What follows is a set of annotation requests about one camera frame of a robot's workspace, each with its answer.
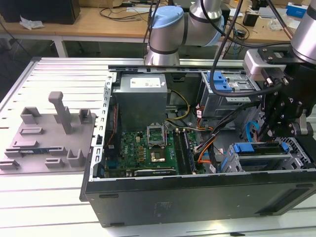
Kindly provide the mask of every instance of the chip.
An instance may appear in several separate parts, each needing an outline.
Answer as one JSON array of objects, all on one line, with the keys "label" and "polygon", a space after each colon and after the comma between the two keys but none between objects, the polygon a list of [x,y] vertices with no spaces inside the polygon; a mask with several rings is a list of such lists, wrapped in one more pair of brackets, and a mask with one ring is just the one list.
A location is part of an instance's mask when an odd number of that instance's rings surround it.
[{"label": "chip", "polygon": [[165,162],[165,150],[164,149],[151,149],[150,151],[151,162]]}]

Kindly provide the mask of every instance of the metal workbench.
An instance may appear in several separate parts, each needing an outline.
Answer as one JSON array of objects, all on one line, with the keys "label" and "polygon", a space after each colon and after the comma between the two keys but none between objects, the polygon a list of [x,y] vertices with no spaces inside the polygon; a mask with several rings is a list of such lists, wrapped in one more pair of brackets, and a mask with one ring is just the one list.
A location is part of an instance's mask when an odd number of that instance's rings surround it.
[{"label": "metal workbench", "polygon": [[[16,133],[25,106],[36,106],[40,113],[55,113],[48,102],[52,90],[64,93],[64,105],[71,113],[90,108],[98,114],[108,64],[141,65],[142,61],[44,58],[29,63],[0,103],[0,153]],[[212,61],[183,60],[181,64],[211,66]],[[221,64],[237,67],[242,62]],[[256,237],[316,236],[315,195],[282,216],[105,229],[90,204],[79,200],[82,178],[83,173],[0,176],[0,236],[178,237],[230,236],[232,232]]]}]

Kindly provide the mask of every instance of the motherboard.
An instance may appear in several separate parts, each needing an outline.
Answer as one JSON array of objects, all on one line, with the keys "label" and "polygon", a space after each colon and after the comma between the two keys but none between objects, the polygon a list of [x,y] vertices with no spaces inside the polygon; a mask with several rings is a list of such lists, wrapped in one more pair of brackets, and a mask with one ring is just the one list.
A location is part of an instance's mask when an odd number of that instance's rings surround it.
[{"label": "motherboard", "polygon": [[194,131],[164,131],[161,126],[149,126],[147,131],[123,132],[120,153],[117,158],[106,160],[105,175],[112,178],[203,173],[204,168],[194,160],[197,144]]}]

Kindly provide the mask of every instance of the floor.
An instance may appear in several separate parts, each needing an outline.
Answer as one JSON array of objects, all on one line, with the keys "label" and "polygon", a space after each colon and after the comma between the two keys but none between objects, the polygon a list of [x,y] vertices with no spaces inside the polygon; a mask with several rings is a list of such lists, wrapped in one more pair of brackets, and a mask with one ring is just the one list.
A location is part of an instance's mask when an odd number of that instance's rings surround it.
[{"label": "floor", "polygon": [[[32,55],[37,57],[58,57],[55,46],[49,40],[19,40],[22,46]],[[30,57],[19,46],[11,40],[11,50],[5,50],[0,45],[0,101],[10,90],[12,85],[23,72]],[[106,57],[106,58],[141,58],[142,44],[140,43],[115,43],[101,42],[74,42],[67,41],[66,48],[69,57]],[[212,59],[216,47],[183,46],[179,49],[180,58]],[[245,50],[230,48],[225,59],[242,59]]]}]

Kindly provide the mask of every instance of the green circuit board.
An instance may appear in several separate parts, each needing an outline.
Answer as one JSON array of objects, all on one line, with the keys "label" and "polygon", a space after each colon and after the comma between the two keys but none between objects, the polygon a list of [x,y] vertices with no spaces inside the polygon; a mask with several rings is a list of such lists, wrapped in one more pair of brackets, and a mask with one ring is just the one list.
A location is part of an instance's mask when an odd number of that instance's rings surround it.
[{"label": "green circuit board", "polygon": [[[123,132],[118,161],[115,167],[106,168],[108,177],[132,176],[133,171],[140,169],[173,169],[179,174],[173,133],[174,131],[167,131],[164,134],[164,146],[150,148],[147,131]],[[187,135],[190,148],[193,149],[197,145],[196,134],[187,131]],[[161,129],[151,131],[150,141],[161,139]],[[197,173],[203,173],[203,170],[197,170]]]}]

